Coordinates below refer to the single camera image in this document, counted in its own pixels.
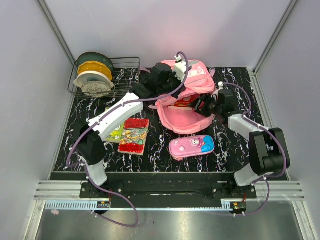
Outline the red white book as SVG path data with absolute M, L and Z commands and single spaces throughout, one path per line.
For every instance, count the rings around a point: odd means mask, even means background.
M 168 106 L 169 109 L 174 110 L 183 110 L 183 111 L 192 111 L 193 108 L 189 107 L 189 104 L 198 98 L 198 95 L 191 95 L 188 97 L 184 97 L 177 102 Z

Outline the pink student backpack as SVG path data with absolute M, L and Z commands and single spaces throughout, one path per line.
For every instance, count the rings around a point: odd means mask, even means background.
M 178 98 L 168 96 L 157 100 L 154 109 L 157 110 L 162 125 L 180 135 L 198 133 L 209 127 L 214 116 L 203 116 L 188 104 L 201 94 L 212 94 L 217 89 L 213 77 L 205 64 L 199 60 L 190 60 L 191 70 L 188 73 L 185 90 Z

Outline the red treehouse book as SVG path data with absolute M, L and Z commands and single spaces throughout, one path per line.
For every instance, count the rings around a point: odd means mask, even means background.
M 128 118 L 124 122 L 118 152 L 142 156 L 145 151 L 150 120 L 147 118 Z

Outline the green book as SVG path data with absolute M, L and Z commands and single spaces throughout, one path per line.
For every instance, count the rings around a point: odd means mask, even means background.
M 124 122 L 116 127 L 105 139 L 107 143 L 119 143 L 121 141 L 123 129 L 124 129 Z

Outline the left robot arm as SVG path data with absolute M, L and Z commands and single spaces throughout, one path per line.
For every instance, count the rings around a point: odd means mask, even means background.
M 108 193 L 108 186 L 105 183 L 108 177 L 103 166 L 103 158 L 106 155 L 103 140 L 121 123 L 142 111 L 144 102 L 157 101 L 177 93 L 187 80 L 189 67 L 187 60 L 174 64 L 173 76 L 181 83 L 173 91 L 146 99 L 140 98 L 133 92 L 127 93 L 116 105 L 89 121 L 88 128 L 79 136 L 70 152 L 76 151 L 84 158 L 87 179 L 92 183 L 90 192 L 95 197 L 103 198 Z

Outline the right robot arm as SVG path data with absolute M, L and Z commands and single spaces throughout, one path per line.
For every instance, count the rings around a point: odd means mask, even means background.
M 239 198 L 259 180 L 278 178 L 290 166 L 284 132 L 268 128 L 241 113 L 230 89 L 220 89 L 213 94 L 202 94 L 189 103 L 196 113 L 205 117 L 216 116 L 220 123 L 248 141 L 249 163 L 236 171 L 227 182 L 225 190 L 232 198 Z

